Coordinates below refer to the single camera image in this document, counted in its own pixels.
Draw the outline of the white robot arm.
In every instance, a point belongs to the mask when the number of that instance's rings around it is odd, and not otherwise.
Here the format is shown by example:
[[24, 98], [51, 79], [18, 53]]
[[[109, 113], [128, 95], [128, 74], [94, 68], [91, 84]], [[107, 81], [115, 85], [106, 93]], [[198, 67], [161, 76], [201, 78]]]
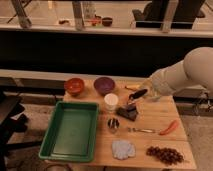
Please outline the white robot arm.
[[183, 60], [152, 73], [140, 85], [147, 89], [144, 98], [155, 101], [190, 86], [201, 85], [213, 92], [213, 47], [199, 47]]

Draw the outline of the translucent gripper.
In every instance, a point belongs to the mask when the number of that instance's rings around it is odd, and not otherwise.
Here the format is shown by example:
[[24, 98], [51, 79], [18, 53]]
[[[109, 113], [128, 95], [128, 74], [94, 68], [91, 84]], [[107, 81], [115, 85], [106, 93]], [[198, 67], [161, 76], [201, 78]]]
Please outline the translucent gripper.
[[152, 82], [149, 78], [145, 79], [139, 87], [140, 90], [146, 89], [147, 92], [143, 97], [147, 100], [156, 100], [158, 98], [158, 93], [154, 89]]

